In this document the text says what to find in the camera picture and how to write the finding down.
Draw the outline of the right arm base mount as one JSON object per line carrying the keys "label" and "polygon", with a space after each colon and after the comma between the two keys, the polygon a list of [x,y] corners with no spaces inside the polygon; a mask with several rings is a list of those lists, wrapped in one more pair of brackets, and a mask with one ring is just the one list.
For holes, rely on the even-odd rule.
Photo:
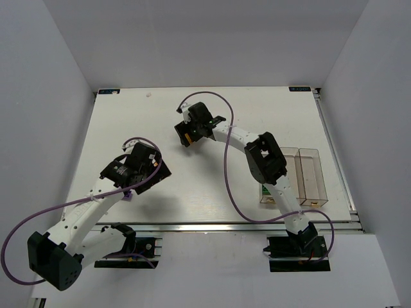
{"label": "right arm base mount", "polygon": [[272,273],[331,271],[328,257],[325,257],[327,246],[323,236],[318,236],[304,251],[300,251],[289,237],[268,237],[267,243],[263,254],[269,259]]}

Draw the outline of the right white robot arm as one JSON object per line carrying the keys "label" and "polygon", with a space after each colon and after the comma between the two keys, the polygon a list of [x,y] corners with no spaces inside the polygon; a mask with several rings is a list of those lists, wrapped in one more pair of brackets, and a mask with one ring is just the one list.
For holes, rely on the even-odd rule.
{"label": "right white robot arm", "polygon": [[284,220],[286,232],[297,249],[304,253],[318,236],[314,224],[302,212],[302,208],[293,193],[287,176],[286,159],[274,136],[265,132],[255,134],[234,126],[234,119],[226,123],[222,116],[212,116],[202,102],[195,104],[181,103],[177,112],[183,115],[183,121],[175,126],[183,146],[188,147],[203,138],[225,144],[223,153],[223,175],[227,194],[235,211],[246,221],[254,224],[275,222],[276,218],[255,220],[244,215],[234,201],[228,179],[228,149],[233,147],[247,159],[250,173],[258,183],[264,186],[273,197]]}

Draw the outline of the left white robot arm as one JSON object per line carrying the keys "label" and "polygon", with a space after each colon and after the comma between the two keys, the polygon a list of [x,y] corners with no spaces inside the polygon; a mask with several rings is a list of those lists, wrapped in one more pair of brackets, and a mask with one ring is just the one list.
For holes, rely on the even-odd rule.
{"label": "left white robot arm", "polygon": [[126,141],[122,149],[84,201],[46,232],[34,232],[28,239],[30,269],[59,291],[71,287],[88,265],[108,255],[135,252],[136,233],[126,224],[113,223],[94,237],[87,235],[126,193],[142,194],[171,175],[157,146],[136,140]]}

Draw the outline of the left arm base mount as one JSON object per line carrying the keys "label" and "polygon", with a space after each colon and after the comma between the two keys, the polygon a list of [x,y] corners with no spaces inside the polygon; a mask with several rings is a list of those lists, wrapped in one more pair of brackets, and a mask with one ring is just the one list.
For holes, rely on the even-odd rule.
{"label": "left arm base mount", "polygon": [[94,263],[95,268],[154,270],[162,253],[162,238],[137,236],[134,245],[111,253]]}

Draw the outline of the orange oval lego piece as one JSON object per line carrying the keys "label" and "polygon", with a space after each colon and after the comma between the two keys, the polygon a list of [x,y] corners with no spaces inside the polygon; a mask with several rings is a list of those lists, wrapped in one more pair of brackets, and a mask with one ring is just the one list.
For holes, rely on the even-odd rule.
{"label": "orange oval lego piece", "polygon": [[188,134],[188,133],[186,133],[184,136],[185,136],[185,138],[186,138],[186,140],[187,140],[188,145],[191,145],[193,142],[192,142],[192,140],[191,140],[191,138],[190,138],[189,134]]}

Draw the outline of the green lego brick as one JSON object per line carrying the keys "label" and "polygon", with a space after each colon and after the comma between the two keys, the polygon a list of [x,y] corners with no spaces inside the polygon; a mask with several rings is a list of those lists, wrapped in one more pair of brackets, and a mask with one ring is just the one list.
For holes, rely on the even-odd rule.
{"label": "green lego brick", "polygon": [[261,186],[261,194],[263,196],[270,196],[271,195],[270,191],[264,185]]}

